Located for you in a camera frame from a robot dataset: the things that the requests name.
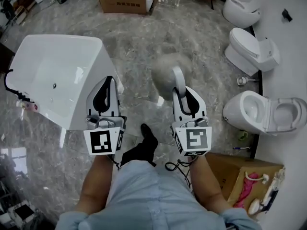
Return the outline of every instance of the forearm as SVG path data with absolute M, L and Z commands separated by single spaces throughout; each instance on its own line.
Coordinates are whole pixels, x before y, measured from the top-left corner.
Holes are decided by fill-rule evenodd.
M 99 212 L 106 207 L 112 181 L 113 163 L 105 156 L 96 156 L 89 170 L 76 206 L 77 211 L 87 214 Z
M 190 165 L 190 173 L 194 194 L 202 206 L 215 213 L 231 208 L 204 156 L 199 156 Z

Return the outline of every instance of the black cable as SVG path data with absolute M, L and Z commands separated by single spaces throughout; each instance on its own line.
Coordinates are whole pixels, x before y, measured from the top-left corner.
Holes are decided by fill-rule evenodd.
M 117 167 L 117 170 L 119 170 L 119 163 L 117 163 L 114 159 L 113 159 L 113 157 L 112 157 L 112 154 L 111 155 L 107 155 L 107 157 L 116 165 L 116 167 Z
M 177 164 L 174 164 L 172 162 L 167 162 L 165 164 L 165 168 L 166 170 L 168 171 L 175 171 L 176 169 L 179 169 L 179 171 L 183 174 L 183 176 L 185 177 L 185 181 L 187 182 L 187 185 L 189 186 L 189 188 L 191 188 L 191 182 L 189 181 L 188 179 L 188 174 L 190 172 L 190 169 L 188 170 L 188 173 L 187 174 L 184 174 L 184 172 L 179 168 L 179 166 L 183 166 L 183 167 L 189 167 L 198 157 L 192 157 L 192 160 L 190 162 L 183 162 L 181 161 L 180 159 L 177 160 Z M 169 168 L 168 165 L 171 164 L 174 166 L 173 169 Z

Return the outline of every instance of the black shoe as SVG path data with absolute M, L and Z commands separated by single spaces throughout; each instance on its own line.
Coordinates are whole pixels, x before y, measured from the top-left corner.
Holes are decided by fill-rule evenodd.
M 147 124 L 141 124 L 141 133 L 144 138 L 148 136 L 154 136 L 152 130 L 148 127 Z

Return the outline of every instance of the pink object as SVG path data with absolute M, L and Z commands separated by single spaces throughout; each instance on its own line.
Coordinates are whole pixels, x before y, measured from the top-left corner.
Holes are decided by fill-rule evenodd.
M 252 173 L 248 175 L 251 179 L 258 179 L 259 176 L 257 173 Z M 247 178 L 244 178 L 243 188 L 240 194 L 238 201 L 234 204 L 234 208 L 244 208 L 244 199 L 250 194 L 251 190 L 253 189 L 253 184 L 257 183 L 258 181 L 251 181 Z

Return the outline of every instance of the toilet bowl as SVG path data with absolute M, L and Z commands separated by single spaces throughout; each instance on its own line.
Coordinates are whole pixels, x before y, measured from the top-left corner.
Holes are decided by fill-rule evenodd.
M 277 45 L 269 38 L 258 41 L 247 31 L 234 28 L 230 31 L 229 41 L 225 56 L 250 77 L 258 70 L 272 70 L 281 62 Z
M 293 132 L 307 122 L 307 103 L 300 98 L 270 100 L 244 91 L 225 105 L 223 116 L 232 126 L 253 134 Z
M 223 7 L 223 16 L 236 27 L 247 28 L 260 19 L 261 12 L 259 8 L 260 3 L 258 0 L 250 2 L 226 0 Z

